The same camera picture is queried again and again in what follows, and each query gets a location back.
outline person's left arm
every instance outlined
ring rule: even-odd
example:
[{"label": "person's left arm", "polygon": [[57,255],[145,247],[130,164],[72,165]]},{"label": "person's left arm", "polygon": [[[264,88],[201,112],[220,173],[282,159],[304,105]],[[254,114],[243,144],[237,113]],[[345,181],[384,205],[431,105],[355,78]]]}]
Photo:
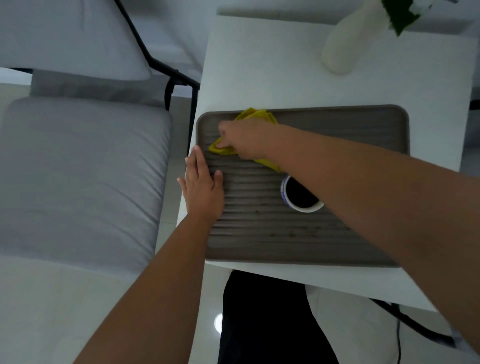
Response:
[{"label": "person's left arm", "polygon": [[223,211],[223,176],[212,179],[198,146],[179,178],[187,216],[115,305],[74,364],[187,364],[197,323],[205,250]]}]

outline white vase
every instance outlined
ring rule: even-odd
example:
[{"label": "white vase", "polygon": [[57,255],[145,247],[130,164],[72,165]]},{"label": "white vase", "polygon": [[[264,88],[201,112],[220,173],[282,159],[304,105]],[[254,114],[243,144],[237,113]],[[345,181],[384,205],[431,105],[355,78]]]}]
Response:
[{"label": "white vase", "polygon": [[381,0],[364,0],[363,6],[341,20],[328,36],[321,61],[336,74],[352,72],[371,40],[388,28],[390,19]]}]

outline cup rim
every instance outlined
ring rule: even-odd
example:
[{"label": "cup rim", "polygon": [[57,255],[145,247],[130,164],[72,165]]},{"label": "cup rim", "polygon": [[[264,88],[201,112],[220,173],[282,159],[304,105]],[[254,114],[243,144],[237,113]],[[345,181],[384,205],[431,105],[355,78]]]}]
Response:
[{"label": "cup rim", "polygon": [[285,202],[287,203],[288,206],[290,206],[294,210],[297,210],[299,212],[304,212],[304,213],[315,212],[315,211],[320,210],[323,206],[325,206],[325,204],[322,201],[320,201],[320,199],[318,200],[318,202],[315,205],[313,205],[312,207],[307,207],[307,208],[298,207],[297,205],[292,203],[287,196],[287,182],[290,178],[291,178],[291,176],[288,175],[282,182],[283,191],[284,191],[284,193],[282,195],[285,198]]}]

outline white table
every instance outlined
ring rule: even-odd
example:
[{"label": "white table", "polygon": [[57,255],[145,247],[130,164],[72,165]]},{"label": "white table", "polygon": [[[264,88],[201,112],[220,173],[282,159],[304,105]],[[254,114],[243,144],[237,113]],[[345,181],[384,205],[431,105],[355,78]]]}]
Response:
[{"label": "white table", "polygon": [[[218,16],[205,58],[196,119],[207,111],[397,104],[410,118],[417,158],[458,170],[476,39],[385,32],[346,76],[320,51],[332,26]],[[193,131],[192,145],[196,143]],[[182,199],[179,223],[186,215]],[[435,310],[401,268],[208,262],[318,287]]]}]

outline left hand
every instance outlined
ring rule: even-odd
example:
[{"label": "left hand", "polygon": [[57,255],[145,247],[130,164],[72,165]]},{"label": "left hand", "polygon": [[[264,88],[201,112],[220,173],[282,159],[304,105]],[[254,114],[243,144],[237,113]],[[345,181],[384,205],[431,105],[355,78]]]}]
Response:
[{"label": "left hand", "polygon": [[223,174],[217,170],[212,177],[199,146],[194,146],[185,159],[185,179],[178,178],[188,214],[207,219],[213,224],[222,215],[224,207]]}]

